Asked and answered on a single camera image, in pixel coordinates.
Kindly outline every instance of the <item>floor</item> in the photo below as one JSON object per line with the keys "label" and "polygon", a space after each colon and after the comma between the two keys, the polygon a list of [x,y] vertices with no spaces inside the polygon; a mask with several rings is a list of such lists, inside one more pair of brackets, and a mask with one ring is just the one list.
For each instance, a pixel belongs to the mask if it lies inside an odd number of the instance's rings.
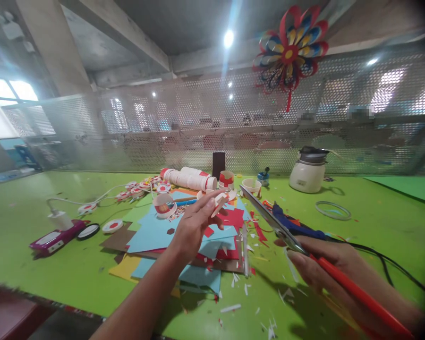
{"label": "floor", "polygon": [[73,313],[57,311],[29,340],[88,340],[100,323]]}

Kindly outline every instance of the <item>fingernail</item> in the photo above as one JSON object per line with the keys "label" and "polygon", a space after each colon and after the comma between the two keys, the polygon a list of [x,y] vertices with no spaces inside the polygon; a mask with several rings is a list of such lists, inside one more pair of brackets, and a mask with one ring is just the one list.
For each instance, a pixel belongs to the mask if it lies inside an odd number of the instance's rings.
{"label": "fingernail", "polygon": [[208,208],[214,208],[215,206],[215,202],[214,202],[214,198],[211,198],[208,203],[206,204],[206,207]]}
{"label": "fingernail", "polygon": [[306,264],[306,259],[300,253],[289,250],[287,252],[287,255],[289,259],[292,261],[292,263],[296,266],[303,266]]}

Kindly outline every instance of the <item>hanging decoration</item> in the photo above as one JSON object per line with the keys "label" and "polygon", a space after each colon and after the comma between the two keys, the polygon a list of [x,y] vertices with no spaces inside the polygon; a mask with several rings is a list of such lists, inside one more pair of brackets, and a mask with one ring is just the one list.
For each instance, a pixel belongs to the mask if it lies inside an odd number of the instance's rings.
{"label": "hanging decoration", "polygon": [[[294,24],[287,30],[288,14],[294,18]],[[253,70],[260,72],[256,86],[263,87],[265,94],[278,87],[288,93],[286,112],[291,106],[291,93],[300,79],[317,72],[317,61],[329,48],[326,42],[320,41],[328,23],[326,20],[316,22],[319,15],[317,5],[302,15],[299,6],[292,6],[280,22],[279,33],[267,31],[260,40],[261,53],[253,62]]]}

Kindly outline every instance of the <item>scissors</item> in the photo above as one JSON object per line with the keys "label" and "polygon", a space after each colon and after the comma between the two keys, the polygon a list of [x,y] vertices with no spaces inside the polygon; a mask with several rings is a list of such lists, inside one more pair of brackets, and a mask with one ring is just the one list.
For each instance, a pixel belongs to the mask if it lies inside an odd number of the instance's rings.
{"label": "scissors", "polygon": [[[279,222],[261,203],[258,201],[251,192],[245,189],[242,185],[240,186],[243,196],[248,198],[250,203],[255,207],[260,215],[268,222],[270,227],[280,236],[280,238],[287,244],[287,246],[294,251],[297,251],[305,256],[310,257],[316,263],[320,265],[330,276],[334,278],[345,290],[353,295],[357,300],[364,304],[370,309],[377,317],[379,317],[387,326],[389,326],[394,332],[403,336],[404,339],[414,339],[411,332],[403,326],[392,314],[390,314],[383,306],[381,306],[375,299],[373,299],[367,292],[361,289],[355,284],[347,275],[341,272],[332,263],[326,260],[324,257],[316,258],[308,251],[306,251],[300,242],[294,238],[289,230]],[[375,336],[374,332],[367,329],[364,326],[361,328],[372,338]]]}

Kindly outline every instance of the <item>red scissor handle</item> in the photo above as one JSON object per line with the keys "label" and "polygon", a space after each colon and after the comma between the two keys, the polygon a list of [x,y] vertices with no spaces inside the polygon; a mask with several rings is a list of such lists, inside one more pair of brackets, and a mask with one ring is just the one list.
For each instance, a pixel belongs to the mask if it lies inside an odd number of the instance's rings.
{"label": "red scissor handle", "polygon": [[390,314],[375,299],[367,294],[363,289],[356,285],[348,276],[337,269],[324,257],[317,259],[313,255],[310,258],[315,260],[330,276],[332,276],[344,289],[356,297],[361,303],[368,307],[377,317],[379,317],[394,332],[403,336],[404,339],[414,339],[411,332],[403,326],[392,314]]}

